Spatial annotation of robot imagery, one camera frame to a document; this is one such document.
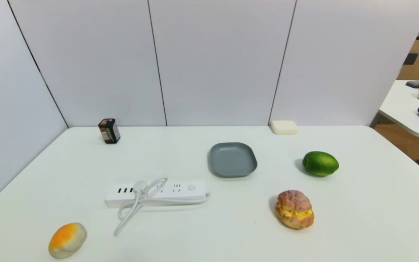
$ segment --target power outlet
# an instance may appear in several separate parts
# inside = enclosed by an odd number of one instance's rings
[[[124,202],[133,200],[135,182],[115,184],[106,193],[105,203],[108,207],[120,207]],[[153,199],[187,199],[200,200],[206,198],[205,182],[202,180],[168,180]],[[150,205],[169,205],[168,202],[149,202]]]

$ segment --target power cord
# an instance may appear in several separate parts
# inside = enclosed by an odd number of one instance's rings
[[[210,199],[211,194],[208,192],[206,193],[205,199],[199,200],[185,200],[185,199],[164,199],[164,198],[152,198],[154,194],[160,191],[163,186],[168,181],[167,178],[160,178],[153,181],[151,184],[147,186],[146,181],[138,181],[133,186],[133,192],[135,193],[135,199],[131,201],[127,201],[119,207],[119,211],[117,216],[121,220],[121,223],[116,227],[114,231],[114,236],[118,236],[120,232],[124,229],[125,225],[130,221],[130,219],[138,212],[138,210],[143,206],[144,202],[151,202],[151,201],[158,201],[158,202],[169,202],[175,204],[201,204],[203,202],[208,201]],[[123,215],[123,210],[130,208],[126,215]]]

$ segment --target white wall panel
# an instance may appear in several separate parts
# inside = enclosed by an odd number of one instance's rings
[[[165,126],[147,0],[10,0],[69,126]]]
[[[295,0],[150,0],[170,126],[268,124]]]
[[[0,191],[67,129],[6,0],[0,0]]]
[[[419,0],[298,0],[272,120],[368,125],[419,31]]]

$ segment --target square plate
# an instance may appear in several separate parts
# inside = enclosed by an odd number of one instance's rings
[[[219,143],[210,150],[211,168],[223,177],[248,176],[258,166],[253,150],[243,143]]]

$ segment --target cream puff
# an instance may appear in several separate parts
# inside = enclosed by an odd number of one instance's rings
[[[291,229],[304,229],[313,225],[315,214],[311,202],[302,192],[289,190],[278,196],[276,214]]]

